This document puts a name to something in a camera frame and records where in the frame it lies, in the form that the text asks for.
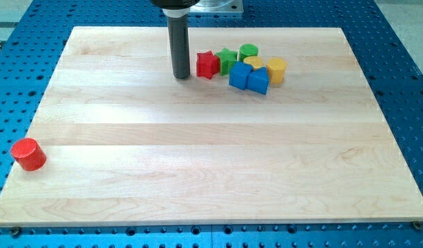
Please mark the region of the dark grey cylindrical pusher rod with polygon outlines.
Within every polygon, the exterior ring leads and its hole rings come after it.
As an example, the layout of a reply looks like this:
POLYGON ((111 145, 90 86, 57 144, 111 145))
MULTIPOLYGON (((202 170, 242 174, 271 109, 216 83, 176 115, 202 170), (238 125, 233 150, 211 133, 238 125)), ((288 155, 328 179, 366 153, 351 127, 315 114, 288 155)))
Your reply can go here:
POLYGON ((177 79, 190 77, 188 9, 166 10, 173 75, 177 79))

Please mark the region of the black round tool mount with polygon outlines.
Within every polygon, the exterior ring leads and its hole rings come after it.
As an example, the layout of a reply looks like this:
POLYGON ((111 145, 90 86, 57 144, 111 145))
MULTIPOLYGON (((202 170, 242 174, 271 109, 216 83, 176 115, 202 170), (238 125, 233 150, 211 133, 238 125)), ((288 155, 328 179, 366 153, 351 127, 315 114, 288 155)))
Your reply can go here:
POLYGON ((200 0, 149 0, 153 5, 166 10, 181 10, 196 5, 200 0))

